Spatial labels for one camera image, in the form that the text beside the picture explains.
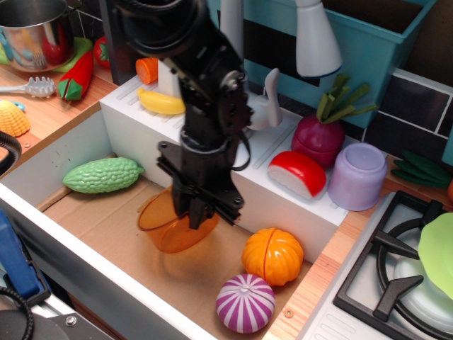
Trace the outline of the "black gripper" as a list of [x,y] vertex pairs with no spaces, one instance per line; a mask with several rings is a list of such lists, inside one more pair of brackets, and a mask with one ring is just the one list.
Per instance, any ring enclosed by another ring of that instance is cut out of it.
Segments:
[[203,222],[218,214],[230,225],[239,220],[244,199],[231,179],[238,146],[245,137],[227,139],[222,146],[209,151],[193,149],[186,144],[162,141],[158,166],[172,178],[172,198],[178,217],[189,216],[189,228],[198,230]]

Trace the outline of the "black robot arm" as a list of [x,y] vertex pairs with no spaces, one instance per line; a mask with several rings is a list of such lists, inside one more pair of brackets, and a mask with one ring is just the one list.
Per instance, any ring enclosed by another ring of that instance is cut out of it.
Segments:
[[243,207],[231,173],[252,109],[243,62],[213,24],[205,1],[116,1],[128,43],[178,77],[185,121],[178,144],[160,142],[159,166],[173,179],[173,205],[197,229],[219,214],[235,222]]

